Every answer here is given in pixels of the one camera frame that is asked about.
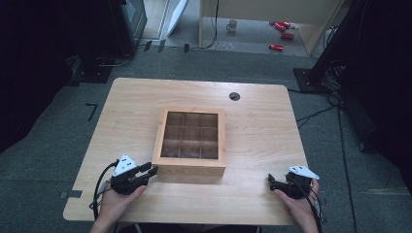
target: black tape mark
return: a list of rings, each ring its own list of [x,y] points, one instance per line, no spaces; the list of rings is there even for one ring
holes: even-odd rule
[[[189,44],[185,44],[185,49],[183,53],[188,53],[188,51],[189,51]]]
[[[148,41],[148,43],[146,43],[145,45],[145,51],[150,50],[152,46],[152,41]]]
[[[94,113],[96,112],[96,109],[97,109],[98,104],[88,104],[88,103],[86,103],[86,106],[93,106],[93,107],[94,107],[94,108],[93,108],[93,111],[92,111],[91,114],[90,114],[90,117],[89,117],[88,120],[87,120],[87,121],[91,121],[91,119],[92,119],[93,116],[94,116]]]
[[[164,49],[164,44],[166,44],[166,40],[161,40],[160,41],[160,45],[158,46],[158,51],[157,52],[161,52]]]

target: black cable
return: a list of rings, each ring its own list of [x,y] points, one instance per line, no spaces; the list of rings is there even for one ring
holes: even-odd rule
[[[90,207],[93,209],[94,219],[97,219],[97,217],[99,216],[99,212],[97,210],[97,207],[98,207],[97,199],[99,199],[100,194],[104,192],[104,191],[102,191],[100,194],[97,193],[98,189],[100,187],[100,183],[101,183],[104,175],[106,174],[107,170],[109,170],[111,167],[118,166],[118,164],[119,164],[119,160],[117,159],[116,162],[111,163],[109,166],[107,166],[103,170],[102,174],[99,177],[99,180],[97,181],[96,188],[94,189],[94,194],[93,194],[93,202],[90,204]]]
[[[297,119],[296,122],[299,122],[299,121],[301,121],[301,120],[306,119],[306,120],[305,120],[302,124],[300,124],[297,128],[302,127],[305,123],[307,123],[307,122],[309,121],[309,119],[310,119],[311,117],[315,117],[315,116],[317,116],[317,115],[319,115],[319,114],[321,114],[321,113],[327,112],[327,111],[329,111],[329,110],[331,110],[331,109],[333,109],[333,108],[335,108],[335,107],[336,107],[336,106],[330,106],[330,107],[328,107],[327,109],[317,111],[317,112],[315,112],[314,114],[312,114],[312,115],[310,115],[310,116],[306,116],[306,117],[302,117],[302,118],[300,118],[300,119]]]
[[[319,211],[319,214],[318,214],[318,211],[316,210],[316,208],[312,204],[312,202],[309,200],[309,197],[308,197],[308,195],[306,195],[305,191],[303,191],[303,189],[300,187],[300,185],[295,180],[292,180],[292,181],[300,189],[300,191],[303,193],[303,196],[308,201],[310,209],[312,210],[313,217],[315,218],[316,225],[318,227],[318,232],[322,233],[321,218],[320,218],[321,211]]]
[[[206,49],[210,48],[218,40],[218,13],[219,13],[219,0],[218,0],[218,3],[216,4],[216,13],[215,13],[215,25],[216,25],[216,27],[215,27],[215,37],[213,38],[213,40],[212,40],[212,42],[210,43],[209,46],[207,46],[206,48],[201,48],[201,50],[206,50]]]
[[[337,109],[337,117],[339,121],[339,131],[340,131],[340,142],[342,145],[342,156],[343,156],[343,165],[345,168],[345,176],[346,176],[346,184],[348,186],[348,192],[349,192],[349,201],[351,203],[351,211],[352,211],[352,220],[354,223],[354,232],[358,232],[358,227],[357,227],[357,218],[355,215],[355,208],[354,208],[354,201],[352,198],[352,188],[351,188],[351,182],[349,179],[349,172],[348,172],[348,164],[346,162],[346,152],[345,152],[345,142],[343,139],[343,129],[342,129],[342,120],[340,118],[340,108]]]
[[[219,0],[218,0],[217,5],[216,5],[215,25],[213,24],[213,21],[212,21],[212,27],[215,29],[215,36],[212,39],[212,42],[207,47],[204,47],[204,48],[190,48],[191,50],[206,50],[206,49],[209,49],[211,46],[213,46],[218,41],[218,14],[219,14]],[[144,47],[144,46],[145,45],[138,45],[137,50],[140,49],[141,47]],[[170,47],[170,46],[163,46],[163,47],[164,48],[169,48],[169,49],[183,49],[184,48],[184,47]]]

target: human hand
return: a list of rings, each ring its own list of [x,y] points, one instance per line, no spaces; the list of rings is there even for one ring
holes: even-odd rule
[[[316,196],[314,193],[318,194],[320,185],[317,180],[312,180],[312,191],[310,196]],[[286,211],[291,213],[293,219],[299,225],[303,233],[318,232],[318,226],[316,224],[315,218],[312,213],[312,209],[306,200],[306,198],[292,199],[285,192],[275,189],[275,194],[282,200],[284,208]],[[313,205],[315,205],[315,200],[309,198]]]
[[[90,233],[108,232],[110,227],[123,215],[130,203],[140,197],[145,189],[146,187],[142,185],[130,195],[121,195],[110,189],[109,184],[106,184],[106,192],[103,193],[100,205],[100,214]]]

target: red tool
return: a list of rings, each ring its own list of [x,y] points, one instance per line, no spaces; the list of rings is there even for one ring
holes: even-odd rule
[[[270,50],[276,50],[276,51],[283,51],[283,46],[281,45],[276,45],[275,43],[270,43],[269,49]]]
[[[280,32],[285,32],[286,31],[286,27],[280,22],[275,22],[275,24],[273,24],[273,26],[276,29],[278,29]]]
[[[282,33],[281,35],[281,39],[284,40],[293,40],[294,39],[294,35],[292,33]]]

